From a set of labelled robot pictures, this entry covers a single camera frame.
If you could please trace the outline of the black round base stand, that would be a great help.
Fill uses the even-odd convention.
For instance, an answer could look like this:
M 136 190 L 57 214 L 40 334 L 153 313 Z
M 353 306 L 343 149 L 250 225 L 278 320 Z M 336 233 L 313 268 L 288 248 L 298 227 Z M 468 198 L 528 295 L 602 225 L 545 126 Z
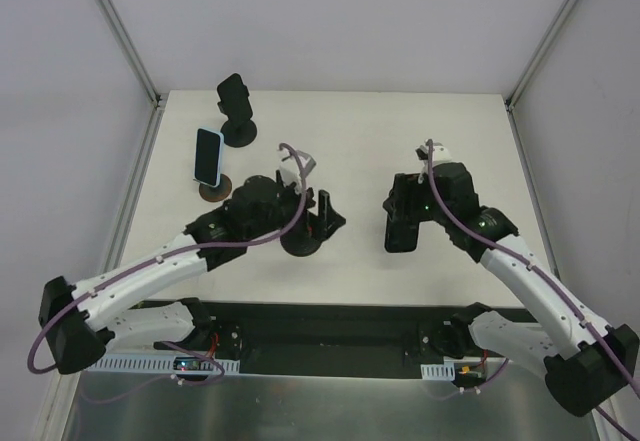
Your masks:
M 322 241 L 315 239 L 307 227 L 294 227 L 279 239 L 286 253 L 295 257 L 307 257 L 317 252 Z

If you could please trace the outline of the blue case phone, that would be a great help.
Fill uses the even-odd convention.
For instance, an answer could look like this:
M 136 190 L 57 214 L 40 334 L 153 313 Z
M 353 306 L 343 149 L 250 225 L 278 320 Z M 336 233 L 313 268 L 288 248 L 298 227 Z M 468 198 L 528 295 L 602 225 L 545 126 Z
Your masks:
M 199 128 L 196 133 L 194 179 L 217 187 L 221 177 L 221 153 L 224 137 L 221 132 Z

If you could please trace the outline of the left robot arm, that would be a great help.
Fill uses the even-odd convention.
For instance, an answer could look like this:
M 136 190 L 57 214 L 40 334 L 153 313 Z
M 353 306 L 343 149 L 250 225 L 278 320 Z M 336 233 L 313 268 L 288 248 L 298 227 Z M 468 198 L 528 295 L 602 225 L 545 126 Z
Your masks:
M 48 345 L 52 367 L 63 375 L 94 365 L 113 349 L 202 349 L 214 327 L 201 301 L 182 298 L 155 308 L 140 302 L 271 241 L 293 256 L 309 256 L 345 223 L 327 191 L 252 176 L 147 258 L 75 284 L 62 276 L 47 282 L 36 341 Z

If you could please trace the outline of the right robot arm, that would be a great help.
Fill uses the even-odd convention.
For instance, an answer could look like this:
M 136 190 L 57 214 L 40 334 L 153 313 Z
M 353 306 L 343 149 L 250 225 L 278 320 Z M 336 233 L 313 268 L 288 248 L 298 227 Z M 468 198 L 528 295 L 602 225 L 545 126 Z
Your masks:
M 463 164 L 444 162 L 420 173 L 396 174 L 383 209 L 387 252 L 414 251 L 420 224 L 435 222 L 540 326 L 530 329 L 474 303 L 433 339 L 443 355 L 462 358 L 479 349 L 497 353 L 541 378 L 553 399 L 577 417 L 632 385 L 638 334 L 626 324 L 613 326 L 542 268 L 517 227 L 498 209 L 480 204 Z

